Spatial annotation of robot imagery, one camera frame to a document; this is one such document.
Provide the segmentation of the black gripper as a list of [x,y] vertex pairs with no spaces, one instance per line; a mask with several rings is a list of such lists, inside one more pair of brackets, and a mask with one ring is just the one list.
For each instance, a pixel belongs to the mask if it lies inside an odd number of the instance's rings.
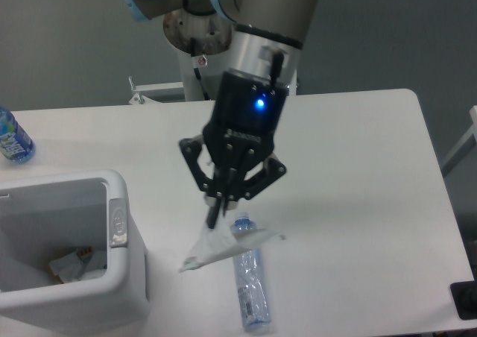
[[[226,215],[240,199],[255,198],[287,172],[274,153],[274,134],[287,95],[284,85],[225,72],[203,137],[179,141],[183,158],[205,194],[209,229],[215,229],[220,210]],[[199,164],[204,143],[218,170],[215,177],[208,177]]]

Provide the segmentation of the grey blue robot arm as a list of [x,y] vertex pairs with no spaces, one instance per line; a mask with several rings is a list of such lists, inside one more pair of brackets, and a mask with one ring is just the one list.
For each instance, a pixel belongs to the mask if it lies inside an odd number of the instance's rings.
[[182,155],[209,213],[218,217],[250,200],[286,172],[274,134],[318,0],[125,0],[138,20],[184,10],[191,19],[229,24],[220,49],[215,106],[200,135],[180,140]]

